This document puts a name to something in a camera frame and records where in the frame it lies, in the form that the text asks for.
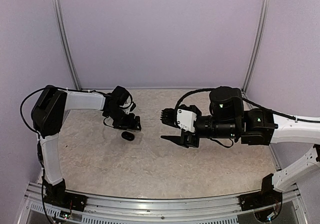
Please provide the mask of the black earbud charging case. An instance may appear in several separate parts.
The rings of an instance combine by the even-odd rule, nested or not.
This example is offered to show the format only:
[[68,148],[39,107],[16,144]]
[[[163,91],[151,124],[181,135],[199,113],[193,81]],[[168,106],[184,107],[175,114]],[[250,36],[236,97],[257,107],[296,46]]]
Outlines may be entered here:
[[135,135],[127,131],[123,131],[121,137],[127,141],[133,141],[135,139]]

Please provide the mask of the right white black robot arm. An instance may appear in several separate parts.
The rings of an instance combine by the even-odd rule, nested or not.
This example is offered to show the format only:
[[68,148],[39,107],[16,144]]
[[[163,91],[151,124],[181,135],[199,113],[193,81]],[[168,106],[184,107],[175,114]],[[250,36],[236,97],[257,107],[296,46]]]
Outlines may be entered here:
[[289,186],[306,174],[320,168],[319,120],[316,118],[290,116],[255,104],[255,108],[244,110],[244,102],[238,88],[220,86],[207,88],[209,93],[208,116],[203,116],[195,105],[186,106],[182,101],[201,90],[184,94],[174,108],[161,112],[161,122],[181,130],[179,136],[163,135],[184,148],[197,148],[200,139],[214,142],[219,139],[240,141],[247,145],[270,145],[278,143],[307,143],[312,147],[297,161],[274,174],[263,178],[261,190],[256,194],[256,202],[266,206],[275,198],[275,192],[284,192]]

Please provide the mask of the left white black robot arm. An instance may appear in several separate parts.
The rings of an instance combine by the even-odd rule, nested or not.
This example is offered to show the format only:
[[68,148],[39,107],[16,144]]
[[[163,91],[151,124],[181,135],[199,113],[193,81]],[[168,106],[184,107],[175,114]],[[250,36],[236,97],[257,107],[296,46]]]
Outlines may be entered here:
[[121,86],[110,93],[67,90],[52,85],[42,90],[32,109],[31,119],[38,135],[38,157],[44,171],[42,182],[48,198],[59,206],[70,201],[58,158],[58,137],[65,111],[101,111],[103,117],[112,120],[112,128],[141,131],[140,117],[133,114],[135,107],[130,92]]

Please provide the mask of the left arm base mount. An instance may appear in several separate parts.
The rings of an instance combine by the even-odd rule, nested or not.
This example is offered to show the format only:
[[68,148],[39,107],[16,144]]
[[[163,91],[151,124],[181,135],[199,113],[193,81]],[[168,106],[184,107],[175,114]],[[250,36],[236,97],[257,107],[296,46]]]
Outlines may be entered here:
[[87,198],[88,197],[85,195],[65,192],[60,197],[47,195],[44,197],[44,202],[69,209],[71,211],[76,210],[83,212],[86,206]]

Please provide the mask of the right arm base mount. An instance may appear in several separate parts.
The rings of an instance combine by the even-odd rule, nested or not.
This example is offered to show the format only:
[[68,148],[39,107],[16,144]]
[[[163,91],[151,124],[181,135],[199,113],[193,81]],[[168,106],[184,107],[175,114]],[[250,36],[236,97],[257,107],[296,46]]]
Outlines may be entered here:
[[249,194],[242,194],[238,198],[242,211],[247,211],[280,203],[283,200],[282,196],[283,194],[281,192],[272,190],[265,193],[257,191]]

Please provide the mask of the front aluminium rail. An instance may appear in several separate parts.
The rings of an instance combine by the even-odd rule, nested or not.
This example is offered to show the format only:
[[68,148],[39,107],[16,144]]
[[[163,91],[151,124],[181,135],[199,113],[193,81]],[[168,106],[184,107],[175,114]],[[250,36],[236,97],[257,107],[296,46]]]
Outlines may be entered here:
[[30,183],[15,223],[258,223],[256,216],[273,207],[280,214],[271,223],[309,223],[296,185],[283,193],[282,202],[243,209],[240,194],[184,199],[143,199],[84,193],[82,211],[43,204],[41,185]]

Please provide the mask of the left aluminium frame post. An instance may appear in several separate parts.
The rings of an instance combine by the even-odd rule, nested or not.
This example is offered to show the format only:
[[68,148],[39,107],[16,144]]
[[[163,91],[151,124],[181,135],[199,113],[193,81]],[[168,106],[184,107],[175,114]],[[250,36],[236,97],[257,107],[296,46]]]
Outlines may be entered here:
[[77,90],[81,90],[82,86],[80,84],[80,79],[78,77],[76,67],[73,62],[71,50],[69,47],[70,45],[69,45],[68,37],[66,34],[61,1],[60,0],[52,0],[52,3],[53,3],[54,12],[55,12],[55,18],[57,20],[57,28],[58,28],[61,44],[63,47],[63,52],[66,57],[66,63],[67,63],[67,67],[70,72],[71,80],[72,80],[74,87]]

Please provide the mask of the aluminium frame post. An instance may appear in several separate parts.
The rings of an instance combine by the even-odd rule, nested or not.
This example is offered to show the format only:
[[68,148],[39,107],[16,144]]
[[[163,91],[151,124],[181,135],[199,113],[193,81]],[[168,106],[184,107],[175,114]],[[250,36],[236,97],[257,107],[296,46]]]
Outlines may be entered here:
[[250,55],[250,61],[249,61],[249,65],[248,65],[243,86],[242,86],[242,92],[244,95],[246,95],[249,90],[250,83],[254,74],[253,72],[257,63],[260,46],[263,39],[263,33],[266,25],[266,20],[268,16],[269,4],[270,4],[270,0],[262,0],[256,35],[253,43],[252,52]]
[[77,90],[81,90],[82,86],[80,84],[80,79],[78,77],[76,67],[73,62],[71,50],[69,47],[70,45],[69,45],[68,37],[66,34],[61,1],[60,0],[52,0],[52,3],[53,3],[54,12],[55,12],[55,18],[57,20],[57,28],[58,28],[61,44],[63,47],[63,52],[66,57],[66,63],[67,63],[67,67],[70,72],[71,80],[72,80],[74,87]]

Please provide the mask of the right aluminium frame post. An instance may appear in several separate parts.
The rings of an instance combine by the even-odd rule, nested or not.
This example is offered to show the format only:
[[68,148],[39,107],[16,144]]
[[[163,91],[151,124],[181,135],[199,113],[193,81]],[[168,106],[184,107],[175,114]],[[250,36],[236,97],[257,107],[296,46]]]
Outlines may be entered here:
[[242,86],[242,92],[244,95],[246,95],[249,90],[250,83],[254,74],[253,72],[257,63],[260,46],[263,39],[263,33],[266,25],[266,20],[268,16],[269,4],[270,4],[270,0],[262,0],[256,35],[253,43],[252,52],[250,55],[250,61],[249,61],[249,65],[248,65],[243,86]]

